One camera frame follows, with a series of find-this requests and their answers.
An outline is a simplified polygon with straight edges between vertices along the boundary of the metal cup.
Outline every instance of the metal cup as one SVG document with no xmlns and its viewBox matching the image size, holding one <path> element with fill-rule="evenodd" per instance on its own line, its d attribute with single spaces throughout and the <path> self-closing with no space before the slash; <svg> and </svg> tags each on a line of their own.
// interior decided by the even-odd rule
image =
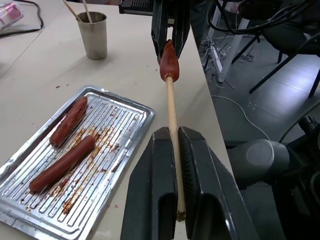
<svg viewBox="0 0 320 240">
<path fill-rule="evenodd" d="M 101 12 L 89 12 L 92 23 L 89 22 L 86 12 L 81 12 L 77 21 L 88 59 L 100 60 L 107 57 L 107 16 Z"/>
</svg>

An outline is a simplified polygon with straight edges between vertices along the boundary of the sausage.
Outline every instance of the sausage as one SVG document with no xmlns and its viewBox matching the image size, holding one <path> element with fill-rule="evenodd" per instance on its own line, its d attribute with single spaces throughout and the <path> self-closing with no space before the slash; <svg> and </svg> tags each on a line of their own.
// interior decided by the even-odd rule
<svg viewBox="0 0 320 240">
<path fill-rule="evenodd" d="M 31 191 L 39 192 L 48 184 L 54 183 L 62 177 L 82 156 L 95 148 L 96 140 L 93 136 L 86 136 L 58 161 L 41 172 L 29 184 Z"/>
<path fill-rule="evenodd" d="M 172 40 L 168 40 L 160 60 L 160 76 L 164 81 L 166 81 L 167 77 L 171 77 L 175 82 L 178 80 L 179 74 L 180 69 L 176 50 Z"/>
<path fill-rule="evenodd" d="M 83 96 L 77 100 L 60 125 L 50 137 L 50 143 L 59 146 L 68 133 L 80 122 L 88 106 L 88 98 Z"/>
</svg>

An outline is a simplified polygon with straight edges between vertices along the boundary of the table surface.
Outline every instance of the table surface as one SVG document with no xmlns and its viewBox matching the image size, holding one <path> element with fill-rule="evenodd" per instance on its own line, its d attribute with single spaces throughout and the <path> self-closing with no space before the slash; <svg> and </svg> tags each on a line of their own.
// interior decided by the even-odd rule
<svg viewBox="0 0 320 240">
<path fill-rule="evenodd" d="M 151 39 L 152 18 L 120 15 L 117 6 L 89 5 L 91 11 L 107 15 L 108 57 L 93 61 L 86 57 L 75 18 L 65 6 L 61 6 L 59 2 L 62 1 L 54 2 L 54 7 L 50 4 L 41 6 L 44 13 L 49 14 L 50 9 L 56 12 L 55 18 L 42 32 L 0 39 L 0 52 L 4 46 L 13 52 L 8 59 L 0 58 L 6 68 L 4 72 L 0 71 L 0 134 L 5 136 L 0 140 L 0 164 L 3 165 L 84 85 L 96 85 L 151 107 L 155 118 L 110 207 L 88 238 L 118 240 L 130 174 L 151 134 L 168 125 L 166 84 L 160 78 Z M 76 13 L 84 11 L 82 4 L 70 5 Z M 174 84 L 177 122 L 180 126 L 201 132 L 217 157 L 231 171 L 192 32 L 179 63 L 180 79 Z M 0 232 L 10 239 L 32 239 L 3 223 L 0 223 Z M 177 224 L 175 232 L 175 239 L 187 239 L 184 224 Z"/>
<path fill-rule="evenodd" d="M 63 9 L 64 3 L 62 0 L 33 0 L 41 8 L 41 17 L 45 28 L 52 23 L 59 12 Z M 37 17 L 36 6 L 28 3 L 18 3 L 22 9 L 24 17 L 14 23 L 6 32 L 13 32 L 26 29 L 37 29 L 40 27 L 40 21 Z M 43 31 L 36 31 L 28 34 L 10 36 L 1 39 L 0 45 L 0 78 L 10 69 L 14 62 L 24 53 L 30 44 Z"/>
</svg>

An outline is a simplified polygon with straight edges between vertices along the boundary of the chopstick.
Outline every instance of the chopstick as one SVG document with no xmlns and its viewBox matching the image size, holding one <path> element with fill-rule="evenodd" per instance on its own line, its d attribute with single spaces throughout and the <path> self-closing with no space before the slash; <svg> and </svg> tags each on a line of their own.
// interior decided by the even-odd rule
<svg viewBox="0 0 320 240">
<path fill-rule="evenodd" d="M 88 19 L 89 19 L 89 22 L 92 24 L 92 19 L 91 19 L 89 10 L 88 10 L 88 6 L 87 6 L 87 3 L 86 3 L 86 0 L 82 0 L 82 1 L 83 1 L 83 5 L 84 5 L 84 8 L 85 8 L 86 15 L 88 16 Z"/>
<path fill-rule="evenodd" d="M 169 125 L 169 133 L 172 141 L 172 146 L 173 146 L 176 183 L 177 183 L 177 190 L 178 190 L 177 218 L 179 220 L 182 220 L 185 218 L 186 206 L 185 206 L 184 184 L 183 184 L 182 170 L 181 170 L 178 124 L 177 124 L 173 78 L 171 76 L 168 76 L 166 77 L 165 82 L 166 82 L 167 100 L 168 100 L 168 120 L 169 120 L 168 125 Z"/>
<path fill-rule="evenodd" d="M 64 4 L 66 5 L 66 7 L 69 9 L 69 11 L 73 14 L 73 16 L 75 16 L 75 18 L 82 22 L 82 20 L 80 19 L 80 17 L 78 17 L 78 15 L 75 13 L 75 11 L 71 8 L 71 6 L 67 3 L 66 0 L 63 0 Z"/>
</svg>

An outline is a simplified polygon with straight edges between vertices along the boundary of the baking tray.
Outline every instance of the baking tray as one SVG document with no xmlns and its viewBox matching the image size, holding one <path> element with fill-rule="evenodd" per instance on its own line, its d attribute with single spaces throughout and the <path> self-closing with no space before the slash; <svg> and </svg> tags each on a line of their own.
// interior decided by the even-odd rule
<svg viewBox="0 0 320 240">
<path fill-rule="evenodd" d="M 61 146 L 52 146 L 50 136 L 82 96 L 85 116 Z M 102 88 L 82 87 L 0 168 L 0 221 L 39 240 L 85 240 L 154 114 Z M 86 135 L 97 139 L 94 151 L 54 185 L 30 192 L 31 180 Z"/>
</svg>

